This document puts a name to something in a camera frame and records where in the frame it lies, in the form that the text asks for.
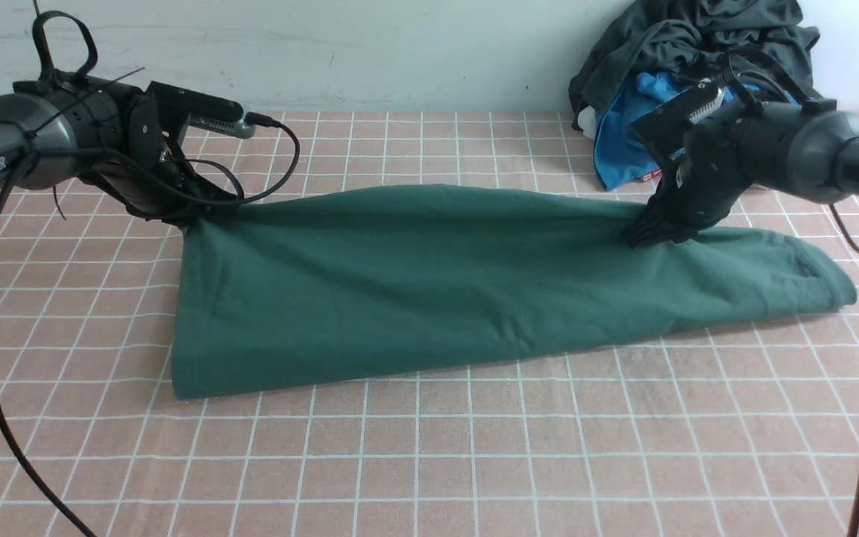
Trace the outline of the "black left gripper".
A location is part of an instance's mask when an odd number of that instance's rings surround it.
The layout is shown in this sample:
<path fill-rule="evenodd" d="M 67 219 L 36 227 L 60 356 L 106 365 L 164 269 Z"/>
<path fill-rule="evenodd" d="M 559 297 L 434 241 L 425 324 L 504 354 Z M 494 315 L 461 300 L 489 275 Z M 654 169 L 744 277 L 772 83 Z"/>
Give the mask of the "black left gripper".
<path fill-rule="evenodd" d="M 78 179 L 133 216 L 176 227 L 232 215 L 242 205 L 241 188 L 231 193 L 204 179 L 183 152 L 183 137 L 163 132 L 146 88 L 58 72 L 50 81 L 17 81 L 13 94 L 43 108 L 28 126 L 38 140 L 35 167 L 18 181 L 24 190 Z"/>

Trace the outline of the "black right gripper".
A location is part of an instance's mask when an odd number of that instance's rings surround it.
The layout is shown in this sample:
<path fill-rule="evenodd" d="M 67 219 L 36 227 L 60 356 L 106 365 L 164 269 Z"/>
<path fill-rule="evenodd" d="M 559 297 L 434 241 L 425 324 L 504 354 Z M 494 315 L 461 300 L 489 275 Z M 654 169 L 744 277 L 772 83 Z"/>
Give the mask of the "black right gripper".
<path fill-rule="evenodd" d="M 631 130 L 661 168 L 644 210 L 625 230 L 629 247 L 685 242 L 715 227 L 751 180 L 729 137 L 730 122 L 639 119 Z"/>

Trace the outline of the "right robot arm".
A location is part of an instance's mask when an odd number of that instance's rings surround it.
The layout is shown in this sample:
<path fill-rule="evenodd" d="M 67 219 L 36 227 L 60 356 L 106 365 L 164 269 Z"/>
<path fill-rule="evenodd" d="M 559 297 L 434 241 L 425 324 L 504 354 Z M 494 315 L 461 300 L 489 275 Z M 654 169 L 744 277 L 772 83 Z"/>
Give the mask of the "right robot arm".
<path fill-rule="evenodd" d="M 631 126 L 661 167 L 655 194 L 624 232 L 631 247 L 685 242 L 715 227 L 751 186 L 815 204 L 859 196 L 859 115 L 824 101 L 740 101 L 694 120 L 680 98 Z"/>

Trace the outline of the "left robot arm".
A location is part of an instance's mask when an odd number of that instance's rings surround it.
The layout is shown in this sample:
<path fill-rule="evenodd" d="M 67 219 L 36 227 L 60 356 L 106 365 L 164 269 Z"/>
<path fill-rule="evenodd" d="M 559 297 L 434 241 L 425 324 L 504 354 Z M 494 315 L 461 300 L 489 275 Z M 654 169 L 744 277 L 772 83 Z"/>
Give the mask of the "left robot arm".
<path fill-rule="evenodd" d="M 0 188 L 94 186 L 134 217 L 184 227 L 242 200 L 195 172 L 181 144 L 189 127 L 249 139 L 235 101 L 153 82 L 146 89 L 54 70 L 0 95 Z"/>

